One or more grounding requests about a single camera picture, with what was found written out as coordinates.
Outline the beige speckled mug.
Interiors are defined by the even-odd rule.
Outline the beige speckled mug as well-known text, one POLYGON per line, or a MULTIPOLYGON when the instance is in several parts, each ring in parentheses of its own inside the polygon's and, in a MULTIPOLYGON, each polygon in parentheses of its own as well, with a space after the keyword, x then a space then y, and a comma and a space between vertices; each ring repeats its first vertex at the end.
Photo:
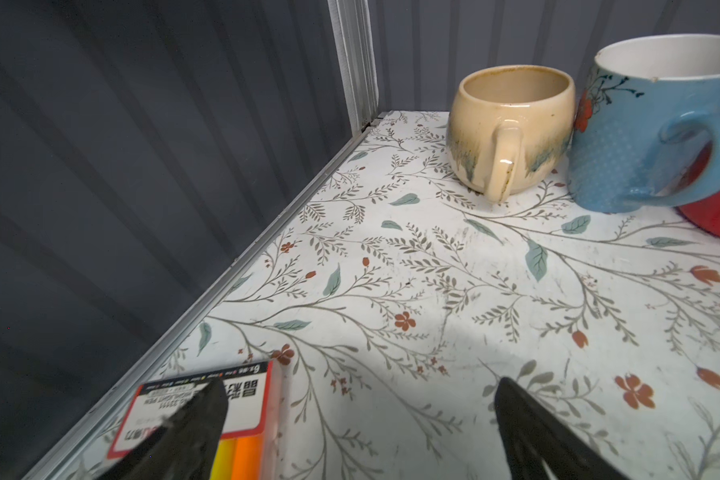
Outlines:
POLYGON ((572 77, 551 67, 507 65, 468 75, 446 128, 453 173, 494 204, 539 184, 568 148, 575 93, 572 77))

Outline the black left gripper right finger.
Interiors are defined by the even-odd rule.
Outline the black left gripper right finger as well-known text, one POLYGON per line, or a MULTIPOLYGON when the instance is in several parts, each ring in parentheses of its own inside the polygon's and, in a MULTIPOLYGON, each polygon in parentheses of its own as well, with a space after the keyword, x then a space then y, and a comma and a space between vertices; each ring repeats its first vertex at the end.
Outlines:
POLYGON ((499 380, 494 406, 513 479, 623 479, 514 380, 499 380))

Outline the blue polka dot mug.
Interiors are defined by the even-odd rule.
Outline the blue polka dot mug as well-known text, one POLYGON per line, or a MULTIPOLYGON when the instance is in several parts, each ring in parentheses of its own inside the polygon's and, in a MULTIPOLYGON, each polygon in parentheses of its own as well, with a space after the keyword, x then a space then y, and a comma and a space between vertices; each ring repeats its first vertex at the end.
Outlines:
POLYGON ((720 191, 720 35, 633 38, 601 49, 568 153, 582 208, 676 207, 720 191))

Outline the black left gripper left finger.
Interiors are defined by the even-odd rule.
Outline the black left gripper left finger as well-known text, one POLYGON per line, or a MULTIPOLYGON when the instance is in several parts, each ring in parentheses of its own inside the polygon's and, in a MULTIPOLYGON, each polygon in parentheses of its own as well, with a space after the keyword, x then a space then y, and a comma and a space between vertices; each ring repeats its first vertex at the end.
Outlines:
POLYGON ((227 410, 224 384, 214 379, 101 477, 208 479, 227 410))

